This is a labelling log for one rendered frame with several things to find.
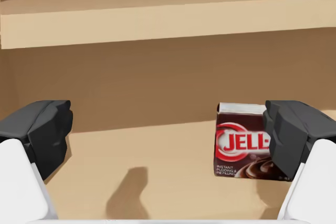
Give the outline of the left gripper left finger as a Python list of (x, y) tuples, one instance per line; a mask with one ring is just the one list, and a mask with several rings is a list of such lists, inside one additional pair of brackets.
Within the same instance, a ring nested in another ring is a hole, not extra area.
[(0, 120), (0, 220), (58, 218), (44, 181), (65, 161), (70, 107), (37, 101)]

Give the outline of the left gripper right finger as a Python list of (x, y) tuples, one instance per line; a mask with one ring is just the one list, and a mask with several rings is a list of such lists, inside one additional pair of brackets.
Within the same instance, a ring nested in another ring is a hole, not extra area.
[(279, 220), (336, 220), (336, 121), (303, 102), (267, 100), (273, 163), (292, 181)]

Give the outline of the pale wooden shelf unit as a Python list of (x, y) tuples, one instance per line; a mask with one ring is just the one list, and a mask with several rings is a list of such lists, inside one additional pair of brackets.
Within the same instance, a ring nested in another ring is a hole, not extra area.
[(1, 0), (0, 119), (70, 100), (60, 219), (275, 219), (289, 183), (217, 177), (216, 107), (336, 119), (336, 0)]

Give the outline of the brown carton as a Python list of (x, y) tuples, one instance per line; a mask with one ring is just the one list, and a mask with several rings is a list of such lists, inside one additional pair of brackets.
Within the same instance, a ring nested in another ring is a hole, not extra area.
[(291, 181), (271, 160), (271, 137), (263, 123), (264, 105), (224, 103), (217, 106), (214, 175)]

